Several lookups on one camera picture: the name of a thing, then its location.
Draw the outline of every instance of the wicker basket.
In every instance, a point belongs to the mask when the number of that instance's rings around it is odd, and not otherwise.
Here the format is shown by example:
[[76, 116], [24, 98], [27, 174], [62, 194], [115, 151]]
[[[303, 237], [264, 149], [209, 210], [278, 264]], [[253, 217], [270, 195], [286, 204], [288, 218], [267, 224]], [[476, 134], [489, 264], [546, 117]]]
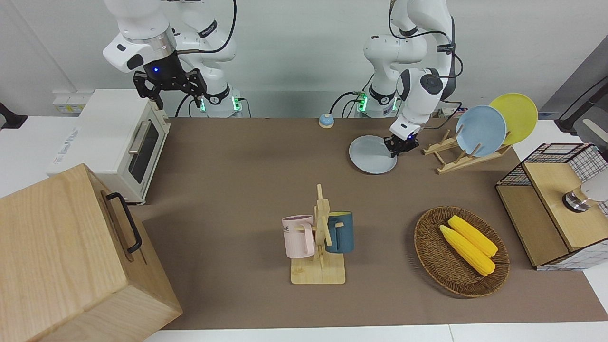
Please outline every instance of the wicker basket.
[[[476, 272], [448, 244], [439, 230], [439, 225], [449, 226], [447, 221], [458, 215], [498, 246], [492, 257], [496, 269], [482, 276]], [[414, 245], [422, 266], [442, 287], [467, 298], [487, 296], [496, 292], [509, 274], [509, 254], [495, 230], [472, 212], [453, 206], [443, 206], [425, 212], [414, 229]]]

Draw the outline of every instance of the white toaster oven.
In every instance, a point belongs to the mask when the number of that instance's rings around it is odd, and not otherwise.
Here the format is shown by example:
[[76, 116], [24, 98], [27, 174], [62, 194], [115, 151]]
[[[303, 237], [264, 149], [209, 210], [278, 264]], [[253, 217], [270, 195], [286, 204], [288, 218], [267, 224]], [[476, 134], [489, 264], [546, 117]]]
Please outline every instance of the white toaster oven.
[[46, 173], [85, 163], [112, 192], [143, 203], [169, 127], [165, 111], [136, 90], [98, 89]]

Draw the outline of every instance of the wooden mug stand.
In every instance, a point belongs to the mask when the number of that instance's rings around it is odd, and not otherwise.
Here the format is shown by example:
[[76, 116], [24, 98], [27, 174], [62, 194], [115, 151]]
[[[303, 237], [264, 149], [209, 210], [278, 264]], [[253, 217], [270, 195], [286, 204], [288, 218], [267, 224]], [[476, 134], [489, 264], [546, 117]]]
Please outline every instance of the wooden mug stand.
[[473, 152], [471, 152], [471, 154], [467, 154], [466, 151], [462, 151], [459, 154], [458, 158], [456, 158], [456, 160], [454, 160], [452, 162], [445, 162], [443, 160], [443, 158], [439, 155], [439, 152], [445, 151], [445, 150], [450, 150], [450, 149], [456, 148], [456, 147], [459, 148], [458, 142], [456, 141], [456, 137], [460, 134], [463, 127], [464, 127], [464, 125], [461, 125], [458, 128], [458, 131], [456, 131], [456, 134], [451, 138], [447, 137], [450, 134], [450, 130], [447, 130], [446, 134], [443, 135], [443, 138], [441, 138], [440, 142], [438, 142], [436, 144], [429, 144], [428, 148], [425, 148], [424, 150], [422, 150], [422, 154], [424, 154], [424, 155], [429, 155], [432, 153], [433, 155], [435, 155], [435, 157], [437, 157], [437, 160], [439, 160], [439, 162], [441, 163], [441, 166], [437, 168], [438, 174], [441, 175], [442, 173], [462, 169], [467, 166], [471, 166], [474, 164], [478, 164], [480, 162], [484, 162], [484, 161], [488, 161], [488, 160], [491, 160], [494, 158], [501, 157], [512, 147], [512, 145], [502, 145], [496, 152], [492, 153], [491, 155], [487, 155], [484, 157], [475, 157], [473, 155], [482, 146], [481, 144], [477, 144], [477, 146], [475, 146], [475, 149], [473, 149]]
[[321, 184], [317, 184], [317, 205], [314, 207], [314, 256], [291, 259], [291, 283], [303, 284], [344, 284], [344, 254], [325, 251], [325, 244], [332, 245], [327, 220], [330, 217], [330, 201], [323, 198]]

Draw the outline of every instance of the wooden box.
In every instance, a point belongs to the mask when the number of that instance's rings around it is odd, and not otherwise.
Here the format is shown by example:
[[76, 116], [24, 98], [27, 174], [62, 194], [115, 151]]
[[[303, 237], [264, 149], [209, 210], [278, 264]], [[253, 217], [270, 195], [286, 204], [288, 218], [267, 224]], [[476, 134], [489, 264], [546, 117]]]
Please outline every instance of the wooden box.
[[0, 199], [0, 277], [2, 342], [142, 341], [181, 314], [141, 221], [84, 164]]
[[532, 266], [580, 270], [608, 257], [608, 219], [597, 206], [577, 213], [562, 196], [581, 185], [567, 163], [525, 162], [530, 185], [497, 185]]

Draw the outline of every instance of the corn cob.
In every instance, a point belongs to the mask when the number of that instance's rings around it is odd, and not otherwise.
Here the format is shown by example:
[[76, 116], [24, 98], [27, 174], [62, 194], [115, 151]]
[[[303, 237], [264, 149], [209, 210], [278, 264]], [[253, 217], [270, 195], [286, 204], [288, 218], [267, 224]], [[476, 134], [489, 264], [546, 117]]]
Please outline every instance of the corn cob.
[[440, 225], [439, 229], [450, 246], [452, 246], [469, 265], [475, 268], [475, 271], [479, 272], [482, 276], [487, 276], [494, 272], [494, 269], [496, 268], [494, 262], [457, 231], [444, 225]]
[[490, 241], [485, 235], [482, 234], [477, 228], [471, 226], [470, 223], [463, 220], [457, 215], [452, 216], [447, 221], [453, 230], [464, 236], [469, 242], [477, 247], [481, 252], [486, 254], [488, 257], [493, 257], [498, 252], [498, 247], [494, 242]]

